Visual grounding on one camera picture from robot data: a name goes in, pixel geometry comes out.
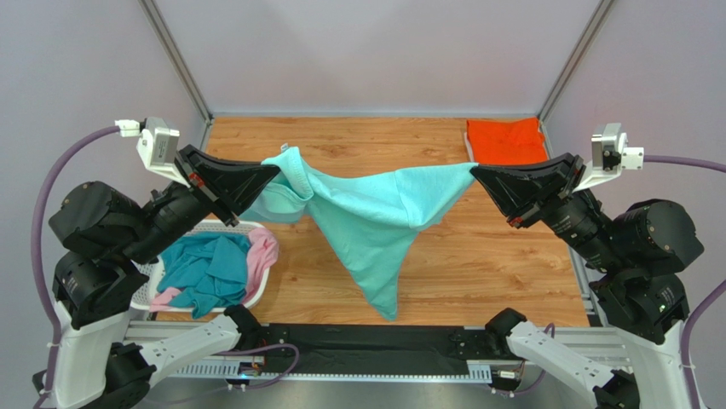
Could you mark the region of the light teal t-shirt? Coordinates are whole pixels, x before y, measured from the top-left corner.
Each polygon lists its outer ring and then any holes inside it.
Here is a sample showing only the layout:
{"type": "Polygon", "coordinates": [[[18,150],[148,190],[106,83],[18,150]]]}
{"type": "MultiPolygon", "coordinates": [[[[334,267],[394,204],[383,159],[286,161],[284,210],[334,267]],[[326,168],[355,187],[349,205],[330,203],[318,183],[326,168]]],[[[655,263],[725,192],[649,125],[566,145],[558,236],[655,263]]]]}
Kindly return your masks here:
{"type": "Polygon", "coordinates": [[[414,240],[439,223],[475,181],[471,162],[355,178],[313,168],[298,147],[263,162],[280,173],[242,219],[292,224],[310,216],[366,301],[389,321],[398,316],[398,280],[414,240]]]}

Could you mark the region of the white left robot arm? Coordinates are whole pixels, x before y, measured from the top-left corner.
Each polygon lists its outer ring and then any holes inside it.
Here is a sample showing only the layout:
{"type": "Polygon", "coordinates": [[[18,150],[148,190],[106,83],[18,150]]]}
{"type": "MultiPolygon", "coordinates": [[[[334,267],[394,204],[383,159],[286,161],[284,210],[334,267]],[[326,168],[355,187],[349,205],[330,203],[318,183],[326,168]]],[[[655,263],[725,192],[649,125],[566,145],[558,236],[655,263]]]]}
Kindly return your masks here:
{"type": "Polygon", "coordinates": [[[60,333],[33,382],[57,408],[131,408],[161,380],[213,354],[257,347],[261,327],[248,308],[226,308],[211,322],[155,343],[124,343],[134,294],[148,281],[139,266],[207,216],[229,227],[278,175],[273,165],[212,158],[187,146],[179,176],[146,204],[101,181],[75,187],[49,226],[66,249],[52,284],[60,333]]]}

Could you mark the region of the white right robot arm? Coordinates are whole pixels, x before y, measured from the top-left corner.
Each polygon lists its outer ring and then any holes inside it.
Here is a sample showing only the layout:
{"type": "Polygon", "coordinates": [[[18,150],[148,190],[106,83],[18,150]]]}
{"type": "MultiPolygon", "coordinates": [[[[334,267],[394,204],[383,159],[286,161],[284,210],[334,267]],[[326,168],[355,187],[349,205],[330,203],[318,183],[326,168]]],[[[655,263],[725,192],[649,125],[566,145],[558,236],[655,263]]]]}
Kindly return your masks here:
{"type": "Polygon", "coordinates": [[[594,408],[701,408],[690,337],[718,286],[691,309],[679,274],[704,250],[688,212],[650,199],[609,218],[585,187],[572,154],[513,167],[477,165],[472,176],[514,228],[545,224],[601,275],[590,288],[631,361],[629,371],[596,363],[506,308],[486,326],[494,347],[530,361],[594,408]]]}

